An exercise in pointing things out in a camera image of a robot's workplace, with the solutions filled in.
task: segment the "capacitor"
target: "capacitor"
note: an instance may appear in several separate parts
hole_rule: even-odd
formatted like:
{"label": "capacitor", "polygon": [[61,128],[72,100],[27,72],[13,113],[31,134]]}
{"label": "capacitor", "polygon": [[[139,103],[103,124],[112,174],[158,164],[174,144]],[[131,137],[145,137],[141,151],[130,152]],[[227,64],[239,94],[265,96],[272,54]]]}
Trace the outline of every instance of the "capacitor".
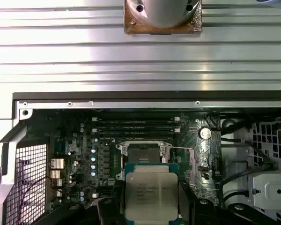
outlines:
{"label": "capacitor", "polygon": [[81,164],[81,161],[80,160],[75,160],[74,161],[74,166],[77,166],[77,165],[80,165]]}
{"label": "capacitor", "polygon": [[204,140],[211,138],[211,130],[207,127],[202,127],[199,130],[199,138],[204,139]]}
{"label": "capacitor", "polygon": [[69,156],[72,156],[72,155],[74,155],[74,154],[76,154],[76,151],[69,151],[69,152],[68,152],[68,155],[69,155]]}
{"label": "capacitor", "polygon": [[75,174],[75,173],[73,173],[73,174],[71,174],[71,175],[69,176],[70,179],[73,179],[73,178],[75,178],[75,177],[76,177],[76,174]]}

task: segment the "cable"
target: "cable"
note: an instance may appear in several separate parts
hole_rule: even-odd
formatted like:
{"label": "cable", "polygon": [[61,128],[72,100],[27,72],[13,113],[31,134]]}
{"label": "cable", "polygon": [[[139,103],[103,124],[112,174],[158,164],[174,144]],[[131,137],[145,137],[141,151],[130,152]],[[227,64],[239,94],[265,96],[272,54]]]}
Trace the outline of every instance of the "cable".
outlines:
{"label": "cable", "polygon": [[18,219],[17,219],[17,223],[16,223],[17,225],[19,225],[20,220],[21,220],[21,209],[22,209],[22,206],[23,206],[23,204],[24,204],[24,199],[25,199],[26,194],[27,194],[37,183],[41,182],[42,180],[44,180],[44,179],[46,179],[46,178],[50,179],[50,187],[51,187],[52,189],[54,189],[54,188],[52,187],[52,178],[51,178],[51,177],[48,177],[48,176],[45,176],[45,177],[43,177],[43,178],[41,178],[41,179],[35,181],[33,184],[31,184],[30,187],[24,192],[24,194],[23,194],[22,197],[21,197],[20,206],[19,206],[19,209],[18,209]]}
{"label": "cable", "polygon": [[258,153],[258,155],[260,155],[260,156],[263,158],[264,163],[275,164],[275,162],[272,161],[268,155],[266,155],[265,153],[263,153],[262,150],[260,150],[259,148],[255,147],[255,146],[254,146],[251,142],[249,142],[249,141],[243,142],[241,139],[229,139],[229,138],[221,138],[221,140],[224,141],[224,142],[243,143],[244,145],[249,145],[251,148],[254,149],[254,151],[256,151],[256,152]]}
{"label": "cable", "polygon": [[243,176],[250,175],[252,173],[260,173],[262,171],[269,170],[270,168],[271,168],[270,164],[263,164],[262,166],[251,168],[251,169],[236,173],[224,180],[221,180],[219,183],[218,198],[219,198],[219,203],[222,205],[223,209],[224,210],[226,209],[225,200],[224,200],[224,196],[223,196],[223,186],[225,184],[227,184],[233,180],[236,180],[238,178],[241,178]]}
{"label": "cable", "polygon": [[224,202],[227,201],[229,198],[231,198],[233,196],[236,196],[236,195],[244,195],[248,198],[249,197],[249,191],[236,191],[236,192],[230,193],[229,195],[224,197]]}
{"label": "cable", "polygon": [[[229,138],[222,138],[222,141],[226,141],[226,142],[233,142],[233,143],[242,143],[241,139],[229,139]],[[252,173],[260,173],[262,171],[266,171],[266,170],[273,170],[274,169],[274,164],[275,162],[273,162],[266,154],[264,154],[262,152],[262,150],[256,148],[251,142],[245,141],[244,143],[245,145],[249,145],[250,147],[252,147],[260,156],[263,157],[263,165],[255,167],[255,168],[251,168],[251,169],[247,169],[245,171],[236,173],[224,180],[221,180],[219,183],[219,190],[218,190],[218,197],[219,197],[219,203],[222,205],[223,209],[226,209],[225,206],[225,201],[224,201],[224,197],[223,197],[223,186],[235,179],[241,178],[243,176],[252,174]]]}

